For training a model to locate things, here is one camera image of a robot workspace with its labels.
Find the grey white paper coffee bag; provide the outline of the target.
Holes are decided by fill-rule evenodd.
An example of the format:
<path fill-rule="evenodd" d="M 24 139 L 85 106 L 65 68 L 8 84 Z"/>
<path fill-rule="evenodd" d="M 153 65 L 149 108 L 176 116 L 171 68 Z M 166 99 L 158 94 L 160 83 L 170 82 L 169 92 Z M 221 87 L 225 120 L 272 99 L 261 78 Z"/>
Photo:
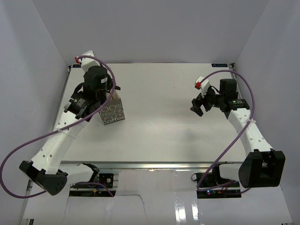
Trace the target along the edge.
<path fill-rule="evenodd" d="M 122 101 L 117 91 L 114 91 L 112 98 L 109 99 L 108 103 L 98 114 L 103 125 L 112 124 L 125 119 Z"/>

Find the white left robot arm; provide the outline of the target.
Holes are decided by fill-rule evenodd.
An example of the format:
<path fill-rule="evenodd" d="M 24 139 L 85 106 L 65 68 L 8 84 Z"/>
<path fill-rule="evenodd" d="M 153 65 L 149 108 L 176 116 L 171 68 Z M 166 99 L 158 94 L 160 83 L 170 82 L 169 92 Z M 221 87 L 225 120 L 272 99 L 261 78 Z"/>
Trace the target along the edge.
<path fill-rule="evenodd" d="M 51 195 L 58 194 L 66 185 L 84 182 L 94 187 L 99 182 L 99 169 L 92 164 L 61 166 L 60 163 L 76 136 L 90 121 L 87 116 L 107 100 L 113 80 L 103 66 L 92 66 L 84 73 L 84 81 L 77 85 L 64 106 L 58 133 L 48 138 L 42 149 L 19 168 L 35 184 Z"/>

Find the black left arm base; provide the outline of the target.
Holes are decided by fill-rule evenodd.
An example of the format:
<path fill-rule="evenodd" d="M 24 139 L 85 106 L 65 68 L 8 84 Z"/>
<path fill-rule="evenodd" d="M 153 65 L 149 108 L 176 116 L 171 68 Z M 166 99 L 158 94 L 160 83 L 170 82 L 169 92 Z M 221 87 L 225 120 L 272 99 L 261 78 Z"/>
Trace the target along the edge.
<path fill-rule="evenodd" d="M 106 186 L 107 188 L 112 188 L 113 187 L 113 180 L 114 180 L 114 174 L 113 173 L 100 173 L 93 182 L 97 182 L 97 183 L 101 183 L 104 186 Z M 87 184 L 74 184 L 72 186 L 72 188 L 100 188 L 103 189 L 101 186 L 99 185 L 87 185 Z"/>

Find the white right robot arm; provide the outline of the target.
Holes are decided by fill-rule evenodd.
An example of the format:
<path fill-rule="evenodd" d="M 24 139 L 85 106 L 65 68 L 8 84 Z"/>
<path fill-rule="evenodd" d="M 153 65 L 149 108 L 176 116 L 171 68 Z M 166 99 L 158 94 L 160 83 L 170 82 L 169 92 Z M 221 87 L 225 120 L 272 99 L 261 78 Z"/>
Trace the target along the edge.
<path fill-rule="evenodd" d="M 221 79 L 219 92 L 216 93 L 209 80 L 199 77 L 195 88 L 200 90 L 200 94 L 192 100 L 191 111 L 203 116 L 202 106 L 205 111 L 213 107 L 220 109 L 235 128 L 246 153 L 242 163 L 213 166 L 212 183 L 222 187 L 230 180 L 239 182 L 244 188 L 277 187 L 280 184 L 285 155 L 282 151 L 273 149 L 250 118 L 248 103 L 238 98 L 236 80 Z"/>

